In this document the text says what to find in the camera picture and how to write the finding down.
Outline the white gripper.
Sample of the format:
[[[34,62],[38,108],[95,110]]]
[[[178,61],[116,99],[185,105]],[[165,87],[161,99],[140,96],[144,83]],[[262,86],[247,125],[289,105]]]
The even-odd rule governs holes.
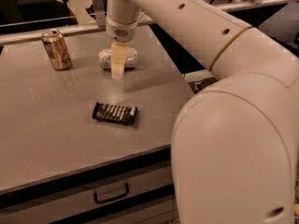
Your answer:
[[[121,79],[124,72],[125,63],[127,61],[128,47],[125,43],[134,39],[138,21],[130,24],[122,24],[113,21],[109,16],[107,16],[106,21],[107,34],[112,39],[119,41],[114,42],[111,45],[112,78]]]

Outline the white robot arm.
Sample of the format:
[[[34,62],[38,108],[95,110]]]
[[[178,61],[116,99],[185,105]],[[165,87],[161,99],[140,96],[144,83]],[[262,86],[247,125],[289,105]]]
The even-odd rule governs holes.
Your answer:
[[[293,224],[298,59],[202,0],[108,0],[128,25],[138,7],[216,79],[181,109],[171,165],[180,224]]]

